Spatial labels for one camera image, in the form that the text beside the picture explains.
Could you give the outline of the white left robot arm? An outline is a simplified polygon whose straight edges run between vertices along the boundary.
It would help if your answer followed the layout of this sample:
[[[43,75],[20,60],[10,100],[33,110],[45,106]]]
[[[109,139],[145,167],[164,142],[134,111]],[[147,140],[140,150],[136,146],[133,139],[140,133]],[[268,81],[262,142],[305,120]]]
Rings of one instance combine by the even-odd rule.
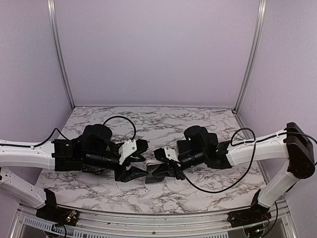
[[[14,175],[10,167],[31,167],[56,172],[99,174],[112,170],[118,182],[145,177],[148,172],[131,163],[143,162],[143,153],[148,142],[143,139],[129,139],[122,143],[111,140],[112,131],[103,124],[88,125],[75,139],[47,139],[39,144],[26,145],[0,142],[0,185],[27,205],[43,209],[51,220],[59,220],[63,213],[57,206],[55,193],[36,188]]]

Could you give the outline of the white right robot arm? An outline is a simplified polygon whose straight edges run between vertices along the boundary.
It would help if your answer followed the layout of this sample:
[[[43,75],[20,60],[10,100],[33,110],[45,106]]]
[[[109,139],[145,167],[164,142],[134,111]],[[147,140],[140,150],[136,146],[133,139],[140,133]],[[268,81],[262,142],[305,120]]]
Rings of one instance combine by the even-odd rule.
[[[234,142],[232,139],[219,142],[217,134],[205,127],[195,125],[184,131],[184,145],[176,153],[168,147],[154,151],[155,158],[161,162],[152,172],[155,177],[186,179],[184,170],[200,164],[211,169],[230,169],[233,166],[269,159],[286,159],[275,177],[253,198],[245,217],[256,222],[271,205],[299,180],[311,177],[316,170],[314,145],[317,141],[305,134],[296,123],[289,122],[286,128],[276,133]]]

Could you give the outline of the black phone case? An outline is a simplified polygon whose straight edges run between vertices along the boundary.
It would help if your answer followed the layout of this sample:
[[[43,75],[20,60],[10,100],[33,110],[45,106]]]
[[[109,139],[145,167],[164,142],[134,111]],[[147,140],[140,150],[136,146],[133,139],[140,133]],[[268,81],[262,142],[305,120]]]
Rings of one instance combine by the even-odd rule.
[[[218,137],[216,133],[209,133],[209,147],[213,148],[214,150],[217,148],[218,145]]]

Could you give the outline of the black smartphone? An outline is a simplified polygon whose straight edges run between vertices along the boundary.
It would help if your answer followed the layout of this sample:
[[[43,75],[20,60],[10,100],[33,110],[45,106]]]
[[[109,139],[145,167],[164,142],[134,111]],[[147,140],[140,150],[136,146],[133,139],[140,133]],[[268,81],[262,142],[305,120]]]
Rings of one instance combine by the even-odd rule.
[[[159,167],[157,165],[149,165],[147,166],[147,172],[149,173],[145,178],[145,184],[159,183],[164,181],[165,176],[154,176],[152,173]]]
[[[186,140],[178,140],[177,149],[178,149],[178,154],[183,154],[190,151],[190,147],[188,146]]]

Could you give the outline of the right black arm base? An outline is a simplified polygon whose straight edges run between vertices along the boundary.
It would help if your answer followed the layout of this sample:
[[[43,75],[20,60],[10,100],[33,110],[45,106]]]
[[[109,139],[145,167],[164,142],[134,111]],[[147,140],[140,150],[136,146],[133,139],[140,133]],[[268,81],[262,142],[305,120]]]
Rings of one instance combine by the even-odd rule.
[[[227,221],[231,224],[233,228],[246,226],[253,223],[259,223],[271,219],[269,208],[263,207],[259,204],[259,194],[260,190],[255,193],[249,208],[231,211],[227,214]]]

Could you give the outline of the pink phone case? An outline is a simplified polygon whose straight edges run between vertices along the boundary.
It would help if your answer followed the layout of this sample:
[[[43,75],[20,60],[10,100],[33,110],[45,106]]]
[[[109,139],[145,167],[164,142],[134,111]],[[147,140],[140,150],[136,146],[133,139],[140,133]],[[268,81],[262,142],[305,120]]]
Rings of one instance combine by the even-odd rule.
[[[158,166],[161,165],[162,162],[158,160],[146,160],[145,166],[146,169],[149,168],[150,166]]]

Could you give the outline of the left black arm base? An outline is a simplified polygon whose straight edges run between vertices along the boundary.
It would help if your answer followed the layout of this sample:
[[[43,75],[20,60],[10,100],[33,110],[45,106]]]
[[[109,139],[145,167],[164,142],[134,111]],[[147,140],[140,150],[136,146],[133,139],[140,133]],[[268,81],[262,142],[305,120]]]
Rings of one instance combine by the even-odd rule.
[[[62,225],[76,226],[79,212],[74,209],[63,208],[57,205],[55,193],[44,189],[45,205],[37,209],[36,216]]]

